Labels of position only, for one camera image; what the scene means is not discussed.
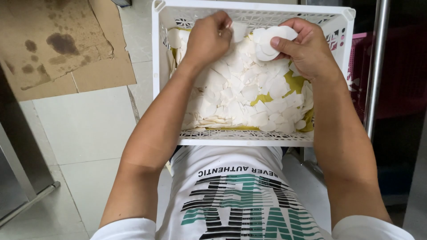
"hand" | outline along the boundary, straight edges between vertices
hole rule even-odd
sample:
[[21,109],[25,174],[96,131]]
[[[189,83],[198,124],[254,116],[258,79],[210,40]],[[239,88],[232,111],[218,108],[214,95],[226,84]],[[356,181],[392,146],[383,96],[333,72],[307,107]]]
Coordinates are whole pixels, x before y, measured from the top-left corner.
[[230,47],[230,25],[231,18],[224,11],[197,20],[190,32],[183,61],[202,69],[220,59]]
[[330,78],[331,74],[341,74],[341,70],[329,50],[322,29],[302,18],[291,18],[279,26],[292,27],[298,36],[294,41],[280,37],[271,39],[271,46],[281,53],[275,58],[290,58],[298,72],[308,80]]

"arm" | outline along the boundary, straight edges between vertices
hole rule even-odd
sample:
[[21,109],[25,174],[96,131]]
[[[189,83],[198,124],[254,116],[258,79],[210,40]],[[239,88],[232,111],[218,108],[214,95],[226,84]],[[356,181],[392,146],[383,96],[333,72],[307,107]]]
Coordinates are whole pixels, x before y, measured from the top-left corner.
[[298,32],[294,42],[275,37],[271,45],[290,57],[313,85],[314,150],[325,176],[332,228],[351,215],[391,222],[378,187],[374,151],[322,29],[300,18],[281,25]]
[[231,31],[224,26],[230,24],[222,11],[196,21],[184,59],[126,144],[100,227],[134,217],[156,221],[160,172],[178,142],[191,88],[200,71],[228,50]]

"white tile floor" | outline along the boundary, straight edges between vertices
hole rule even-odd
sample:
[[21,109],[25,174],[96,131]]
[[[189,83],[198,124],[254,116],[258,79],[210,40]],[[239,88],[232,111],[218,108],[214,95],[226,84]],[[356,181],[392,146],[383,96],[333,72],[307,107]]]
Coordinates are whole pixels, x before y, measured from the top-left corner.
[[[132,7],[119,12],[137,79],[129,89],[142,116],[152,101],[152,0],[132,2]],[[285,2],[295,4],[296,0]],[[20,104],[46,164],[61,187],[2,228],[0,240],[89,239],[99,225],[121,152],[135,126],[126,86]],[[330,231],[329,213],[325,213],[329,207],[326,191],[309,180],[310,176],[300,182],[297,173],[306,174],[304,168],[295,159],[287,162],[285,174],[291,185],[295,185],[319,225]],[[172,178],[164,169],[158,186],[157,228],[163,221],[171,183]],[[322,202],[321,209],[314,205],[318,206],[318,201]]]

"white t-shirt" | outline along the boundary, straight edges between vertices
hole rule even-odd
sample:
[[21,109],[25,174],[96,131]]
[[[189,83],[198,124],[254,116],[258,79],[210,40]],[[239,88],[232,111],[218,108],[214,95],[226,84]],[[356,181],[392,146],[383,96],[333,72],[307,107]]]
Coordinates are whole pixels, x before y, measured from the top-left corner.
[[342,219],[331,236],[299,203],[281,159],[280,147],[184,146],[171,161],[172,189],[160,229],[149,219],[125,219],[102,227],[92,240],[413,239],[367,216]]

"fingernail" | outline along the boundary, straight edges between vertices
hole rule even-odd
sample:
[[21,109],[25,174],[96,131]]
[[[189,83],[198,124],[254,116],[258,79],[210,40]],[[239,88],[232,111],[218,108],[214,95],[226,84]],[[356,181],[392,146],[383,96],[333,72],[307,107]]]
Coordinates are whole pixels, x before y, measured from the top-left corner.
[[277,47],[277,45],[279,45],[279,42],[280,42],[280,38],[279,38],[279,37],[273,37],[273,38],[271,39],[271,41],[270,41],[270,44],[271,44],[273,47]]

